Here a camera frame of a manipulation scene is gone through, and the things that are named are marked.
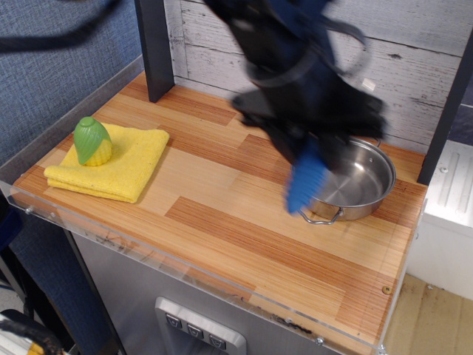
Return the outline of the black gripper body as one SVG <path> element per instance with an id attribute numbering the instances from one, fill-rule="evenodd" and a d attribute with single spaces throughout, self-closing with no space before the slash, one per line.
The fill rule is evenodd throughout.
<path id="1" fill-rule="evenodd" d="M 248 60 L 247 74 L 256 89 L 232 99 L 244 115 L 280 120 L 304 131 L 382 138 L 383 102 L 355 88 L 317 55 Z"/>

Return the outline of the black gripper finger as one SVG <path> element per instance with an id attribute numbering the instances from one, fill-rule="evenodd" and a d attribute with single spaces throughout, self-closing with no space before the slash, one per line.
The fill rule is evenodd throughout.
<path id="1" fill-rule="evenodd" d="M 330 171 L 337 170 L 348 150 L 350 138 L 346 135 L 321 133 L 318 136 L 321 159 Z"/>
<path id="2" fill-rule="evenodd" d="M 304 148 L 308 133 L 287 121 L 264 121 L 262 129 L 276 150 L 294 164 Z"/>

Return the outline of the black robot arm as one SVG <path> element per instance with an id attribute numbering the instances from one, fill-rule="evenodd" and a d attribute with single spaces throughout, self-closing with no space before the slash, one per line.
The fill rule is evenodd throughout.
<path id="1" fill-rule="evenodd" d="M 208 7 L 233 34 L 255 86 L 234 97 L 234 108 L 289 162 L 310 143 L 336 169 L 352 136 L 383 137 L 381 100 L 344 80 L 328 37 L 330 30 L 362 34 L 327 18 L 325 1 L 209 1 Z"/>

